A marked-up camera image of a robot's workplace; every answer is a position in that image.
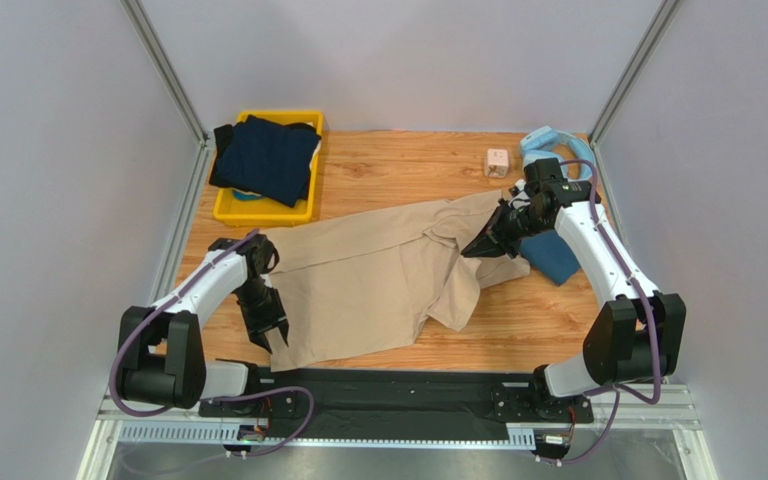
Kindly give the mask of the beige t-shirt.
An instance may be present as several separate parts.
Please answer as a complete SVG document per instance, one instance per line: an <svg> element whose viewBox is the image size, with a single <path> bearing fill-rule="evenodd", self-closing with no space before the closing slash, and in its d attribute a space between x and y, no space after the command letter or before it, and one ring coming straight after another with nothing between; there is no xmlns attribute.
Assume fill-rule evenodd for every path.
<svg viewBox="0 0 768 480"><path fill-rule="evenodd" d="M272 370L409 346L429 318L462 330L482 289L530 272L521 257L461 254L501 196L489 191L267 230L280 256L271 282L289 323L286 340L268 335Z"/></svg>

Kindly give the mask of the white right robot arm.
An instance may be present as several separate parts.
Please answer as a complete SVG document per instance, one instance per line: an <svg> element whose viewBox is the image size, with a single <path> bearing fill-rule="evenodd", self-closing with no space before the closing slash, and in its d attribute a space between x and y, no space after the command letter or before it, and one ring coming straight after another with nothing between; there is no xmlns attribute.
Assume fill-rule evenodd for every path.
<svg viewBox="0 0 768 480"><path fill-rule="evenodd" d="M563 162L535 160L462 250L465 258L513 258L527 238L555 232L573 252L600 306L579 354L539 367L542 399L626 391L647 404L661 398L677 365L686 305L640 271L610 225L593 180L570 180Z"/></svg>

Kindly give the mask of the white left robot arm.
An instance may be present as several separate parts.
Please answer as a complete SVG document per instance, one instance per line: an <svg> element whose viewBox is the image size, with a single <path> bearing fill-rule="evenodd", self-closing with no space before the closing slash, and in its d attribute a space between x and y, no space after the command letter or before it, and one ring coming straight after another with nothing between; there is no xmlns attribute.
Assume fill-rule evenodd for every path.
<svg viewBox="0 0 768 480"><path fill-rule="evenodd" d="M217 308L234 296L249 341L270 352L268 334L289 339L282 299L270 280L279 252L256 230L242 239L214 241L194 273L149 306L122 315L118 352L109 375L116 406L136 417L172 408L189 409L202 400L238 399L249 377L246 364L207 361L202 332ZM132 403L150 405L135 410Z"/></svg>

